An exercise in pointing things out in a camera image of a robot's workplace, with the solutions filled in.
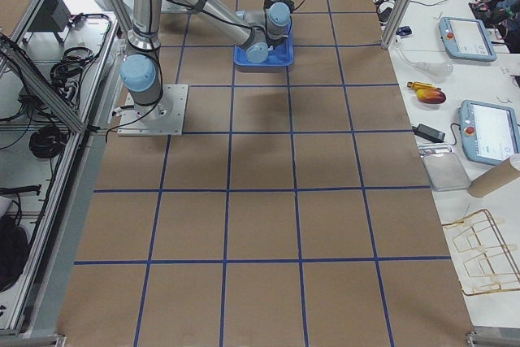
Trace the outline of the blue plastic tray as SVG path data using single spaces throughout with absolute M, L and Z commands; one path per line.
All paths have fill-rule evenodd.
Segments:
M 294 60 L 293 50 L 293 28 L 289 24 L 286 28 L 286 40 L 276 46 L 271 46 L 268 51 L 268 57 L 263 63 L 251 63 L 243 49 L 235 46 L 233 48 L 233 62 L 240 72 L 259 72 L 259 73 L 276 73 L 284 70 L 285 67 L 291 66 Z

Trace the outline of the black power adapter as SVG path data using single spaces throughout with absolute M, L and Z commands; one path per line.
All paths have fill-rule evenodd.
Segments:
M 426 126 L 425 124 L 419 124 L 417 126 L 412 127 L 413 133 L 415 136 L 420 137 L 424 140 L 430 141 L 432 143 L 443 143 L 445 138 L 445 133 L 441 132 L 435 128 Z

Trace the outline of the red yellow mango toy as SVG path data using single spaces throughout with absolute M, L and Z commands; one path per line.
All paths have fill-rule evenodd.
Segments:
M 416 97 L 425 104 L 442 104 L 446 101 L 446 96 L 441 89 L 418 89 Z

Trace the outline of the clear light bulb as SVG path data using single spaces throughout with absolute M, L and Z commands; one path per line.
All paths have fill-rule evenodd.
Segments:
M 448 62 L 427 63 L 417 62 L 414 67 L 421 72 L 427 73 L 434 78 L 444 79 L 453 74 L 453 65 Z

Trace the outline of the lower teach pendant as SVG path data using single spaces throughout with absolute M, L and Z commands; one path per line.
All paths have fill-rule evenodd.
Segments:
M 497 165 L 519 152 L 519 129 L 512 107 L 465 100 L 458 114 L 462 149 L 470 161 Z

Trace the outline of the teach pendant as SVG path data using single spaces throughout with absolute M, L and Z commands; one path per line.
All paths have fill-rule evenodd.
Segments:
M 442 17 L 438 28 L 450 58 L 486 63 L 496 61 L 496 52 L 481 20 Z
M 458 114 L 462 149 L 470 161 L 497 165 L 519 152 L 519 129 L 512 107 L 465 100 Z

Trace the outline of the upper teach pendant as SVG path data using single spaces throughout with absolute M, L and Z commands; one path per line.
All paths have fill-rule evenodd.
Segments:
M 486 63 L 496 61 L 496 52 L 481 20 L 442 17 L 438 28 L 450 58 Z

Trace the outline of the cardboard tube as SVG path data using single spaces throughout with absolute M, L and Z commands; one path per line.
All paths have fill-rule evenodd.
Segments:
M 519 154 L 513 154 L 500 164 L 475 178 L 467 191 L 472 197 L 485 197 L 519 178 Z

